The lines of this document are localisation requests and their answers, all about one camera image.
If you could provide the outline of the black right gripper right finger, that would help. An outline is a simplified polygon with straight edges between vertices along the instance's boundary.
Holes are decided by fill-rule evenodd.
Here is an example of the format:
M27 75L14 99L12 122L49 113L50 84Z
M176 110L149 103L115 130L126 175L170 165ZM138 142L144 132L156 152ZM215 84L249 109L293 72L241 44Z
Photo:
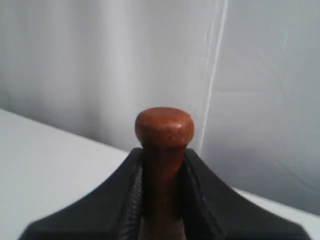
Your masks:
M188 148L179 172L188 240L302 240L304 229L241 196Z

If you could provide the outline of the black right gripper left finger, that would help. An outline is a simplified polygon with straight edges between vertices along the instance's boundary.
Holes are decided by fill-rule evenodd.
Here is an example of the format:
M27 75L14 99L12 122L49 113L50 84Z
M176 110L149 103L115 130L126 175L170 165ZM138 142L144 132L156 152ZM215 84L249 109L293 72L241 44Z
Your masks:
M25 240L137 240L143 205L143 150L134 148L115 172L73 204L32 222Z

